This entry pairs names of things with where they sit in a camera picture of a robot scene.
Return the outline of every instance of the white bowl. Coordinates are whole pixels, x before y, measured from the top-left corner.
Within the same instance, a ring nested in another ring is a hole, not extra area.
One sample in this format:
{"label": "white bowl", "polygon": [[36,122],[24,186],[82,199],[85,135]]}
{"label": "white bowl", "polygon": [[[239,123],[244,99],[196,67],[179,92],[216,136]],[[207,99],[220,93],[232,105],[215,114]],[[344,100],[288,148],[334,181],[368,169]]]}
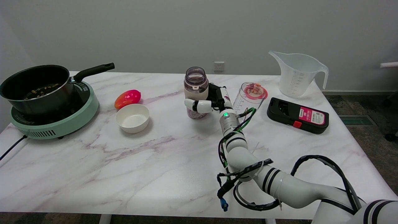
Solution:
{"label": "white bowl", "polygon": [[127,133],[138,133],[144,130],[148,122],[149,110],[141,104],[124,106],[116,114],[116,123]]}

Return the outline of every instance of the blue connector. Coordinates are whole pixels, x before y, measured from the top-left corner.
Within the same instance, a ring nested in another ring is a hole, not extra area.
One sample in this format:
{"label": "blue connector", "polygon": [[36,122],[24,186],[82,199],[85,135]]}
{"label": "blue connector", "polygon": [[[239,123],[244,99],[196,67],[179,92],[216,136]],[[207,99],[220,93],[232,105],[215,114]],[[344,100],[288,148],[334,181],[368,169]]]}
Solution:
{"label": "blue connector", "polygon": [[224,212],[228,211],[228,203],[226,202],[225,199],[221,198],[221,207],[224,209]]}

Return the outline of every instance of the white marble tabletop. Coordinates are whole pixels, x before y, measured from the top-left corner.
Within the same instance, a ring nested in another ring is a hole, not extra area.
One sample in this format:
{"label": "white marble tabletop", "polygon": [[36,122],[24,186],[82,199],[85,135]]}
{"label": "white marble tabletop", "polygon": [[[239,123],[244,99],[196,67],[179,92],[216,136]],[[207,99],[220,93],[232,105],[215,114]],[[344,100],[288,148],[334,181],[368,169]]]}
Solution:
{"label": "white marble tabletop", "polygon": [[[320,154],[335,161],[365,201],[397,199],[313,82],[299,99],[278,90],[278,76],[209,75],[227,86],[232,100],[243,82],[260,83],[269,93],[252,122],[244,129],[249,150],[271,158],[272,166],[290,172],[296,160]],[[0,212],[72,212],[155,216],[311,219],[319,202],[306,208],[256,212],[240,206],[232,191],[223,212],[216,193],[216,175],[223,171],[217,155],[222,137],[217,112],[190,119],[184,106],[183,74],[102,73],[87,77],[98,97],[97,116],[62,140],[26,139],[0,162]],[[148,127],[124,133],[115,123],[115,99],[137,89],[150,110]],[[326,111],[330,125],[320,135],[270,120],[271,97]],[[0,134],[3,154],[22,136],[9,125]],[[318,161],[300,166],[304,181],[343,187],[340,177]],[[253,181],[242,184],[248,201],[273,198]]]}

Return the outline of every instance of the electrical outlet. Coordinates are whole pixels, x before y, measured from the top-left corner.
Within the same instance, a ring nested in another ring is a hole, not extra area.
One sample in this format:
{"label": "electrical outlet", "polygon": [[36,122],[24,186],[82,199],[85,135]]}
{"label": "electrical outlet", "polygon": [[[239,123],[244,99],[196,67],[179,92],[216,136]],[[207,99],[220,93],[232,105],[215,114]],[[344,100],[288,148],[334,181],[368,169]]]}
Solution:
{"label": "electrical outlet", "polygon": [[224,71],[225,69],[225,62],[223,61],[215,61],[214,62],[214,71]]}

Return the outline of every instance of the red button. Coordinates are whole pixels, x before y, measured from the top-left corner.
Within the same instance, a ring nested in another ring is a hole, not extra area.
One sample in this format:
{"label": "red button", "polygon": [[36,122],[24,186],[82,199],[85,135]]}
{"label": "red button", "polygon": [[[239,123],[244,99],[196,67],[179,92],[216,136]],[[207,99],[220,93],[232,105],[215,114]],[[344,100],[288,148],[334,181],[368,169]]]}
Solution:
{"label": "red button", "polygon": [[300,121],[295,121],[295,122],[293,123],[293,127],[295,127],[295,128],[300,128],[301,125],[302,125],[302,123],[301,123]]}

